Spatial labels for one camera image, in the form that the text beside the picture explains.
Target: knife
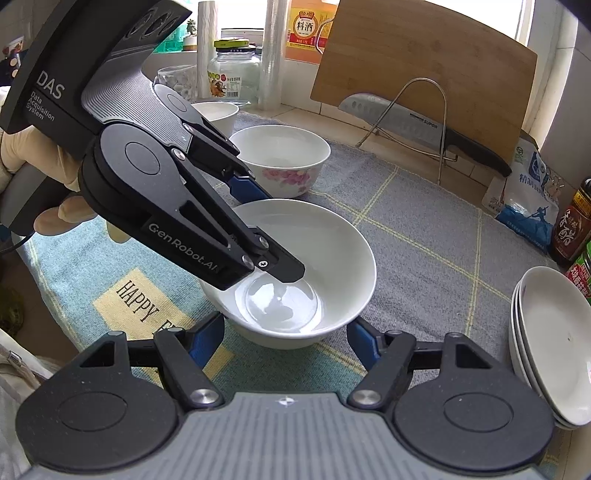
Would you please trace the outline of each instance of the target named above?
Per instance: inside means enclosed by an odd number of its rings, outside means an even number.
[[[339,110],[374,125],[389,104],[390,100],[378,95],[354,93],[340,103]],[[423,147],[439,151],[443,125],[402,105],[395,103],[379,126]],[[499,155],[451,128],[446,130],[444,147],[445,150],[456,147],[467,157],[495,170],[503,177],[511,175],[511,167]]]

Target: wooden cutting board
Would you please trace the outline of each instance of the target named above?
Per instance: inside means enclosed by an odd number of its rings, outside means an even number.
[[[334,106],[353,93],[391,100],[409,80],[431,78],[447,95],[448,127],[510,163],[536,61],[503,33],[425,0],[340,0],[311,98]],[[443,122],[433,85],[413,84],[400,104]]]

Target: stacked plate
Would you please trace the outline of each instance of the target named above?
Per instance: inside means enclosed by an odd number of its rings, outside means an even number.
[[[535,267],[515,286],[509,352],[515,373],[548,402],[558,427],[591,421],[591,306],[560,272]]]

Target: gray ribbed surface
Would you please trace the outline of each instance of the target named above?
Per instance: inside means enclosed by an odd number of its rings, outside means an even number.
[[[152,83],[137,70],[109,75],[117,71],[123,59],[107,61],[95,74],[82,93],[82,106],[99,122],[129,122],[150,132],[167,146],[189,151],[191,135],[183,128],[180,119],[156,97]]]
[[[406,452],[383,419],[344,407],[336,394],[236,394],[226,407],[195,412],[148,460],[95,480],[451,480]],[[74,480],[35,467],[23,480]],[[542,480],[533,469],[510,475]]]

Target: finger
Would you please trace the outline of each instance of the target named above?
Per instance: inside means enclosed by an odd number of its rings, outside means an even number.
[[[15,173],[27,162],[45,175],[78,192],[80,162],[35,127],[2,137],[0,157],[7,170]]]
[[[79,223],[65,222],[57,216],[59,208],[54,207],[40,213],[35,219],[33,227],[40,235],[54,236],[69,232],[73,228],[80,225]]]
[[[109,233],[111,240],[117,242],[118,244],[124,244],[127,240],[131,238],[123,230],[120,230],[115,225],[109,222],[107,222],[107,232]]]
[[[90,208],[81,195],[66,198],[57,211],[57,216],[67,223],[80,223],[92,220],[96,217],[95,211]]]

